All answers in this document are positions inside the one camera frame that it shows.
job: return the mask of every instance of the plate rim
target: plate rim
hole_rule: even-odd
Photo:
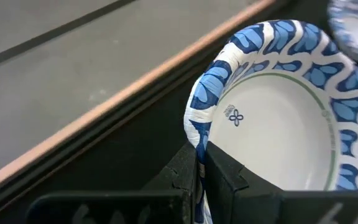
[[[290,22],[293,22],[294,24],[301,24],[301,28],[302,29],[305,29],[305,27],[306,26],[308,26],[308,25],[311,25],[311,26],[314,26],[313,24],[308,24],[308,23],[305,23],[305,22],[301,22],[301,21],[295,21],[295,20],[277,20],[277,21],[265,21],[265,22],[261,22],[261,23],[258,23],[258,24],[264,24],[264,23],[271,23],[271,22],[280,22],[280,21],[290,21]],[[241,32],[245,32],[245,30],[247,30],[247,29],[250,29],[250,27],[253,27],[253,26],[249,26],[249,27],[246,27],[246,28],[244,28],[243,30],[241,30],[241,31],[239,31],[239,33],[241,33]],[[330,44],[333,44],[333,46],[335,46],[335,44],[329,39],[329,37],[321,30],[321,29],[319,29],[319,28],[317,28],[318,29],[318,32],[321,34],[321,36],[324,36],[324,38],[326,39],[326,41],[328,42],[328,43],[326,43],[326,45],[325,46],[323,46],[323,47],[329,47],[329,45]],[[346,77],[345,78],[343,78],[343,80],[344,79],[346,79],[346,78],[349,78],[351,75],[352,75],[352,73],[353,72],[355,72],[357,69],[358,69],[358,66],[357,65],[355,65],[354,64],[354,62],[351,60],[351,59],[349,59],[349,58],[347,58],[345,55],[343,55],[342,53],[340,53],[340,51],[338,51],[337,49],[335,49],[334,50],[336,53],[334,54],[334,55],[336,55],[336,54],[340,54],[340,55],[338,55],[338,57],[341,57],[341,60],[339,60],[340,62],[344,62],[344,61],[346,61],[346,60],[348,60],[350,63],[351,63],[351,65],[352,65],[352,67],[349,69],[349,73],[347,73],[346,74]],[[218,58],[219,58],[219,56],[220,56],[221,54],[219,54],[218,56],[217,56],[217,58],[216,58],[216,60],[214,60],[214,62],[217,62],[218,61]],[[214,63],[212,63],[211,65],[210,65],[210,67],[206,70],[206,71],[209,71],[209,69],[210,68],[212,68]],[[232,70],[232,72],[228,72],[228,75],[227,75],[227,77],[225,78],[226,79],[226,81],[228,81],[230,78],[231,78],[231,76],[233,75],[233,73],[235,73],[236,72],[236,70],[238,69],[240,67],[240,65],[238,64],[238,66],[237,67],[234,67],[235,69],[233,69]],[[202,111],[202,110],[199,110],[199,109],[196,109],[196,108],[194,108],[194,105],[192,105],[194,102],[193,102],[193,100],[194,100],[194,98],[195,98],[195,92],[197,91],[197,88],[199,88],[200,87],[200,85],[202,85],[201,83],[200,83],[200,81],[201,81],[201,79],[203,78],[205,76],[205,73],[202,75],[202,76],[200,76],[199,77],[199,79],[197,79],[197,81],[195,82],[195,84],[193,85],[193,88],[192,88],[192,91],[191,91],[191,93],[190,93],[190,97],[189,97],[189,99],[188,99],[188,104],[187,104],[187,106],[186,106],[186,111],[185,111],[185,117],[184,117],[184,125],[185,125],[185,132],[186,132],[186,134],[187,134],[187,136],[188,136],[188,140],[192,143],[192,145],[196,148],[196,150],[197,150],[197,153],[198,153],[198,157],[199,157],[199,160],[200,160],[200,162],[201,163],[204,163],[204,161],[203,161],[203,154],[204,154],[204,151],[205,151],[205,146],[206,146],[206,142],[208,142],[208,136],[209,136],[209,130],[210,130],[210,127],[211,127],[211,117],[212,117],[212,115],[213,115],[213,113],[214,113],[214,111],[215,111],[215,109],[216,109],[216,105],[217,105],[217,102],[218,102],[218,100],[222,97],[222,95],[224,94],[224,92],[226,91],[226,89],[225,89],[225,86],[227,85],[227,83],[225,82],[224,83],[224,85],[223,85],[223,89],[222,89],[222,91],[220,92],[220,94],[219,94],[219,96],[218,96],[218,99],[217,99],[217,102],[214,102],[214,105],[210,105],[208,108],[209,108],[209,110],[205,110],[205,111]],[[201,118],[203,118],[203,116],[204,116],[204,118],[206,118],[205,120],[206,120],[206,122],[205,123],[194,123],[190,118],[194,118],[194,117],[197,117],[197,119],[198,120],[200,120],[200,117]],[[198,134],[199,134],[199,136],[198,136],[198,138],[197,137],[195,137],[194,136],[194,131],[195,131],[195,129],[196,129],[196,131],[198,132]],[[336,131],[336,133],[337,133],[337,135],[338,136],[340,136],[341,135],[341,128],[338,128],[337,129],[337,131]],[[339,149],[339,151],[342,151],[342,145],[341,145],[341,139],[339,139],[339,144],[340,144],[340,146],[338,147]],[[340,162],[340,160],[339,160],[339,158],[336,160],[337,161],[337,163],[338,164],[336,164],[336,166],[341,166],[342,165],[342,162]],[[333,183],[331,183],[334,187],[333,188],[335,188],[334,190],[337,190],[337,183],[339,182],[338,181],[338,178],[339,178],[339,176],[340,176],[340,168],[338,168],[337,169],[337,174],[334,176],[334,177],[332,177],[332,180],[334,180],[333,181]]]
[[[354,42],[354,38],[345,28],[342,21],[342,18],[346,14],[352,14],[356,17],[358,17],[358,14],[347,12],[347,9],[344,8],[345,4],[349,4],[349,2],[344,2],[343,0],[330,1],[327,10],[329,17],[328,24],[341,50],[358,62],[358,44]]]
[[[254,74],[249,75],[248,77],[243,78],[242,80],[239,80],[236,83],[233,83],[224,93],[222,93],[221,97],[219,98],[218,104],[216,105],[216,107],[219,106],[219,103],[221,102],[221,100],[223,100],[223,98],[229,94],[229,92],[231,90],[233,90],[235,87],[239,86],[241,83],[253,79],[253,78],[258,78],[258,77],[281,77],[287,80],[290,80],[293,83],[296,83],[297,85],[301,86],[302,89],[306,90],[309,95],[314,99],[314,101],[316,102],[316,104],[318,105],[318,107],[321,109],[321,113],[324,116],[324,118],[326,119],[327,116],[331,116],[331,113],[329,112],[329,108],[326,108],[324,103],[322,102],[322,99],[318,96],[319,94],[315,91],[313,91],[308,85],[305,84],[305,82],[301,81],[300,78],[296,78],[293,75],[287,75],[285,73],[281,73],[281,71],[278,70],[272,70],[272,71],[261,71],[261,72],[256,72]],[[337,138],[338,137],[338,133],[339,130],[336,131],[336,135],[333,136],[332,138]],[[334,178],[337,175],[334,175],[336,172],[339,172],[339,169],[337,168],[338,166],[338,159],[340,156],[340,147],[335,147],[334,149],[330,148],[329,150],[329,164],[328,164],[328,174],[326,177],[326,180],[324,182],[324,187],[322,190],[329,190],[330,187],[332,186],[332,184],[334,183]]]

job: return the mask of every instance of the gray surface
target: gray surface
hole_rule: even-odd
[[[0,65],[0,168],[246,5],[138,0]]]
[[[0,52],[116,0],[0,0]]]

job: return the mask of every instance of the blue floral pattern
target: blue floral pattern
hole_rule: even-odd
[[[358,61],[358,44],[346,29],[343,20],[349,14],[358,15],[358,0],[331,0],[328,6],[328,14],[330,16],[329,25],[339,46],[346,54]]]
[[[256,24],[235,33],[229,40],[244,54],[258,51],[264,44],[263,24]]]
[[[274,38],[264,50],[264,54],[272,52],[280,53],[284,46],[295,36],[293,21],[272,21],[270,25],[274,29]]]
[[[358,190],[356,178],[358,169],[350,164],[342,164],[337,181],[338,190]]]
[[[269,65],[269,61],[266,60],[264,62],[260,62],[260,63],[254,63],[252,64],[248,70],[241,76],[241,78],[244,78],[250,74],[253,74],[255,72],[259,72],[262,71],[263,69],[266,68],[266,66]]]
[[[334,188],[358,190],[358,67],[348,63],[323,31],[299,21],[267,21],[242,29],[229,39],[224,53],[216,57],[195,83],[183,120],[200,164],[204,164],[219,98],[236,83],[264,72],[292,74],[316,95],[326,95],[324,105],[333,114],[334,131],[341,142]],[[244,116],[237,109],[225,116],[234,127],[242,127]],[[196,205],[197,223],[204,222],[202,202]]]
[[[293,62],[289,62],[289,63],[280,63],[277,62],[277,64],[273,67],[274,69],[277,70],[285,70],[285,71],[289,71],[289,72],[296,72],[298,71],[302,66],[302,62],[295,60]]]
[[[344,65],[340,62],[334,62],[327,65],[312,64],[311,68],[303,75],[314,86],[325,90],[328,80],[343,69]]]
[[[339,82],[336,89],[339,91],[358,90],[358,67],[346,79]]]
[[[352,145],[354,142],[356,142],[358,139],[358,135],[356,132],[352,130],[341,130],[341,152],[342,155],[347,155],[354,157],[352,153]]]
[[[357,123],[358,97],[349,99],[331,99],[331,107],[338,122]]]
[[[321,52],[321,54],[324,56],[335,55],[338,53],[339,53],[338,47],[336,47],[336,45],[334,44],[334,42],[332,40],[329,41],[329,44]]]
[[[301,24],[303,28],[302,38],[290,47],[288,50],[289,55],[302,52],[310,54],[320,43],[322,34],[321,30],[313,24],[308,24],[305,22],[302,22]]]

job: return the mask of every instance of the blue and white paper plate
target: blue and white paper plate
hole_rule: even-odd
[[[284,190],[358,190],[358,67],[313,24],[234,34],[194,84],[184,127],[201,183],[211,141]]]
[[[339,48],[358,62],[358,0],[331,0],[328,15]]]

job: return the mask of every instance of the printed logo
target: printed logo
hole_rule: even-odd
[[[234,109],[233,115],[229,116],[229,120],[234,121],[234,125],[238,127],[240,125],[240,121],[244,119],[244,116],[239,114],[239,110]]]
[[[240,121],[244,119],[244,116],[239,114],[239,110],[237,110],[233,105],[227,106],[223,113],[230,121],[234,122],[236,127],[238,127],[240,125]]]
[[[235,109],[235,107],[233,105],[229,105],[229,106],[227,106],[227,108],[224,110],[223,113],[228,118],[234,109]]]
[[[336,142],[335,142],[335,130],[333,127],[333,121],[331,121],[331,115],[329,114],[328,110],[323,110],[321,115],[326,119],[328,124],[329,136],[331,138],[331,149],[336,150]]]

